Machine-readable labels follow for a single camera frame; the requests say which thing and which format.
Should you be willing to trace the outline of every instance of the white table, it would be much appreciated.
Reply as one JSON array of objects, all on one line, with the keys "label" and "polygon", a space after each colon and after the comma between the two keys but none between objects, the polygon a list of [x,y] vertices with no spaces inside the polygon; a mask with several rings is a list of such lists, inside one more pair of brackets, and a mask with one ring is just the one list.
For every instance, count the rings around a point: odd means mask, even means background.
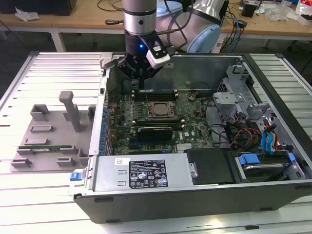
[{"label": "white table", "polygon": [[[40,53],[28,57],[0,101],[1,234],[290,234],[312,230],[312,196],[300,198],[278,211],[95,224],[68,195],[70,172],[10,173],[10,160],[30,122],[33,104],[46,103],[49,110],[65,111],[58,100],[61,90],[73,91],[73,102],[80,110],[95,104],[102,72],[99,56],[100,53]],[[245,230],[245,226],[260,229]]]}]

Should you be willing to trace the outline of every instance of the power cable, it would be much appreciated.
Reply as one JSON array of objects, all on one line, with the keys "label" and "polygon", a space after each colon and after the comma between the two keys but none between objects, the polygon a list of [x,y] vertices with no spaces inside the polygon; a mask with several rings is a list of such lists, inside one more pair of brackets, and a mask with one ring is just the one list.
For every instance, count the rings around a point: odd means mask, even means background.
[{"label": "power cable", "polygon": [[102,1],[103,1],[103,0],[100,0],[100,1],[97,3],[97,7],[98,7],[99,9],[101,9],[101,10],[103,10],[103,11],[109,11],[109,12],[122,11],[122,8],[115,6],[115,4],[116,4],[117,2],[120,2],[121,0],[114,1],[114,2],[112,2],[111,0],[109,1],[110,5],[114,8],[114,10],[105,9],[105,8],[103,8],[103,7],[100,7],[99,4],[100,4]]},{"label": "power cable", "polygon": [[168,10],[168,12],[169,12],[169,15],[171,16],[172,20],[175,22],[176,26],[180,29],[180,32],[181,32],[181,34],[182,34],[182,36],[183,36],[183,38],[184,38],[184,40],[185,40],[184,43],[182,43],[180,46],[178,46],[178,47],[176,48],[177,50],[179,50],[179,49],[181,49],[184,45],[186,45],[186,44],[188,43],[188,40],[187,40],[187,38],[186,38],[186,36],[185,36],[183,30],[181,29],[180,25],[178,24],[178,22],[176,21],[175,17],[173,16],[173,14],[172,14],[172,12],[171,12],[169,6],[168,6],[167,0],[164,0],[164,3],[165,3],[166,8],[167,8],[167,10]]},{"label": "power cable", "polygon": [[189,22],[191,20],[191,17],[192,17],[192,14],[193,14],[192,11],[190,11],[190,15],[189,15],[188,19],[186,20],[185,24],[182,27],[178,27],[177,29],[161,31],[161,32],[158,32],[157,34],[158,35],[164,35],[164,34],[174,33],[174,32],[177,32],[177,31],[182,31],[182,29],[184,29],[189,24]]}]

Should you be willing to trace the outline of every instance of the cable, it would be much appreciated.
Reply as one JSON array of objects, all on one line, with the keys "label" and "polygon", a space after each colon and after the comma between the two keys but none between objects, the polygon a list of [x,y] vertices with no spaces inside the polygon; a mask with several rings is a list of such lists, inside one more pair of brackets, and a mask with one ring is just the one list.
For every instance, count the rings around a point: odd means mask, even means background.
[{"label": "cable", "polygon": [[114,20],[114,19],[107,19],[105,21],[106,25],[116,25],[116,24],[123,24],[123,19],[122,20]]},{"label": "cable", "polygon": [[302,68],[300,74],[302,74],[304,72],[304,70],[307,68],[307,66],[309,65],[309,63],[312,61],[312,58],[307,62],[306,65],[304,65],[304,67]]},{"label": "cable", "polygon": [[28,52],[30,52],[30,50],[28,49],[28,47],[24,44],[24,42],[21,41],[21,39],[19,39],[18,36],[16,36],[11,29],[8,28],[8,26],[5,25],[5,23],[3,23],[2,20],[0,20],[0,23],[7,29],[9,30],[13,35],[14,37],[23,45],[24,49],[27,50]]},{"label": "cable", "polygon": [[221,135],[220,133],[218,133],[217,131],[215,131],[214,129],[211,128],[212,126],[220,125],[220,124],[215,123],[215,124],[209,126],[209,124],[208,124],[208,122],[207,122],[207,120],[206,120],[206,112],[207,112],[208,105],[209,105],[209,103],[210,103],[210,101],[211,101],[212,98],[213,98],[213,97],[211,97],[211,98],[207,101],[207,104],[206,104],[206,107],[205,107],[205,111],[204,111],[204,121],[205,121],[205,124],[206,124],[207,128],[210,129],[214,134],[218,135],[219,137],[222,137],[222,138],[225,139],[227,142],[230,142],[230,140],[227,139],[225,136]]},{"label": "cable", "polygon": [[195,86],[198,85],[198,84],[205,84],[205,85],[208,87],[208,89],[211,89],[211,90],[212,90],[212,87],[211,87],[209,84],[207,84],[206,82],[204,82],[204,81],[196,82],[196,83],[191,87],[191,90],[194,90],[194,89],[195,89]]},{"label": "cable", "polygon": [[179,50],[179,49],[181,49],[184,45],[186,45],[186,44],[188,43],[188,41],[187,41],[187,38],[186,38],[186,36],[185,36],[183,30],[181,29],[180,25],[177,23],[175,17],[173,16],[173,14],[172,14],[172,12],[171,12],[171,10],[170,10],[170,7],[168,6],[167,0],[164,0],[164,3],[165,3],[166,8],[167,8],[167,10],[168,10],[168,12],[169,12],[169,15],[171,16],[172,20],[175,22],[177,28],[180,30],[180,32],[181,32],[181,34],[182,34],[182,36],[183,36],[183,38],[184,38],[184,40],[185,40],[184,43],[182,43],[180,46],[178,46],[178,47],[176,48],[176,50]]},{"label": "cable", "polygon": [[110,12],[114,12],[114,11],[122,11],[122,8],[119,8],[119,7],[116,7],[115,6],[115,3],[117,2],[120,2],[121,0],[118,0],[118,1],[115,1],[112,3],[112,1],[110,0],[109,3],[110,5],[114,8],[114,10],[110,10],[110,9],[105,9],[105,8],[102,8],[99,6],[99,4],[102,2],[103,0],[100,0],[98,3],[97,3],[97,7],[103,11],[110,11]]},{"label": "cable", "polygon": [[160,36],[160,35],[164,35],[164,34],[169,34],[169,33],[174,33],[174,32],[177,32],[177,31],[181,31],[182,29],[184,29],[189,24],[189,22],[191,20],[192,14],[193,14],[192,11],[190,11],[190,15],[189,15],[187,21],[185,22],[185,24],[182,27],[177,28],[177,29],[172,29],[172,30],[161,31],[161,32],[158,32],[157,34]]},{"label": "cable", "polygon": [[232,53],[234,51],[234,49],[236,48],[238,42],[240,41],[241,35],[244,33],[244,28],[242,30],[241,30],[241,28],[239,28],[237,17],[231,12],[231,9],[229,8],[229,6],[228,6],[227,12],[230,14],[230,16],[225,16],[225,17],[231,19],[233,27],[232,27],[232,32],[231,32],[230,36],[226,39],[226,41],[225,41],[224,45],[221,47],[220,51],[222,51],[223,49],[226,49],[227,46],[232,45],[234,43],[234,46],[231,49],[231,53]]},{"label": "cable", "polygon": [[121,1],[121,0],[117,0],[117,1],[114,1],[114,2],[109,1],[109,3],[111,4],[111,6],[112,6],[114,9],[119,10],[119,11],[122,11],[122,7],[117,7],[117,6],[115,6],[115,4],[116,4],[117,2],[120,2],[120,1]]}]

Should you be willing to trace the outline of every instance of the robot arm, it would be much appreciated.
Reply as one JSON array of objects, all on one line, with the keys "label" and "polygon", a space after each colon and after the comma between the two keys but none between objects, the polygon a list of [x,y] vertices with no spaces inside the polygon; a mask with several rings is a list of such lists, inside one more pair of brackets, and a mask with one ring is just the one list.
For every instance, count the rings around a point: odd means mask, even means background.
[{"label": "robot arm", "polygon": [[169,60],[156,27],[156,0],[122,0],[126,56],[119,69],[132,79],[153,77]]}]

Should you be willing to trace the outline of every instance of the blue latch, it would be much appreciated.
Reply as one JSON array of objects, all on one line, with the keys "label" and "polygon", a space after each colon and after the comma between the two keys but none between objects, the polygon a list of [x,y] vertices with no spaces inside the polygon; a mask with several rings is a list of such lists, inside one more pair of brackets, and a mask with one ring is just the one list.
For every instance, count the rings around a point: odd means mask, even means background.
[{"label": "blue latch", "polygon": [[258,164],[260,163],[258,156],[256,154],[243,154],[238,157],[241,165],[244,164]]},{"label": "blue latch", "polygon": [[70,181],[82,180],[82,172],[71,172]]},{"label": "blue latch", "polygon": [[290,159],[291,162],[295,162],[296,161],[296,158],[295,156],[293,155],[293,153],[288,153],[288,157]]}]

